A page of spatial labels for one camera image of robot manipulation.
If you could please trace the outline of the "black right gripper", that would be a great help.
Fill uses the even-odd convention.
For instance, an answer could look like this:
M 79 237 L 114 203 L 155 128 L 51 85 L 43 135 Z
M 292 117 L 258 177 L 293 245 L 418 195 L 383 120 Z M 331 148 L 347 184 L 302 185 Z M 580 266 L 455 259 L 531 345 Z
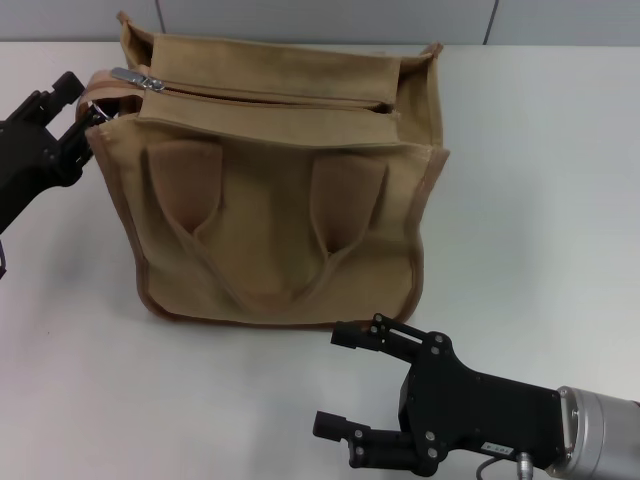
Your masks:
M 331 343 L 410 363 L 399 400 L 404 433 L 316 413 L 313 435 L 345 440 L 352 468 L 434 474 L 450 451 L 466 450 L 511 461 L 526 453 L 545 469 L 564 454 L 557 391 L 472 370 L 441 332 L 422 332 L 376 313 L 368 324 L 337 322 Z

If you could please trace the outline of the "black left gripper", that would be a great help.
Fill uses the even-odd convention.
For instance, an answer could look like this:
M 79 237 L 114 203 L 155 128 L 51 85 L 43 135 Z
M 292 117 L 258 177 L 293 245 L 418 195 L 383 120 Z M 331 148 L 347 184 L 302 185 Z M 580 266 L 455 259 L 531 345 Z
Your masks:
M 52 91 L 34 91 L 1 123 L 1 232 L 42 192 L 68 187 L 93 156 L 86 131 L 109 117 L 99 109 L 82 113 L 60 140 L 46 128 L 85 87 L 70 71 Z

